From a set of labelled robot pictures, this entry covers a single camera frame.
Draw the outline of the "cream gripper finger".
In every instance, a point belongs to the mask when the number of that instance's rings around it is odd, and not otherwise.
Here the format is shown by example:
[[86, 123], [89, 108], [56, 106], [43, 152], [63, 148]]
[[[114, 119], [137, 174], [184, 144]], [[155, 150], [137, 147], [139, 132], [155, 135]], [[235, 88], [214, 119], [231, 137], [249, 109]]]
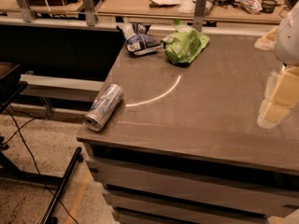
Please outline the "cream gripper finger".
[[287, 66], [267, 79], [257, 123], [271, 129], [283, 121], [299, 103], [299, 66]]
[[273, 50], [275, 48], [277, 32], [278, 27], [271, 29], [255, 42], [254, 47], [261, 50]]

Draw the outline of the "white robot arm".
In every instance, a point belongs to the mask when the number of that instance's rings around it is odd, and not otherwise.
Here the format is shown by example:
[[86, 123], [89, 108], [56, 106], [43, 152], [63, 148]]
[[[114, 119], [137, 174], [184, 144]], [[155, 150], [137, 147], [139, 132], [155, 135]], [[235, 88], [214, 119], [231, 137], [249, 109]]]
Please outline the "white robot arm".
[[257, 123], [271, 129], [283, 121], [299, 103], [299, 2], [278, 27], [275, 53], [284, 67], [267, 80]]

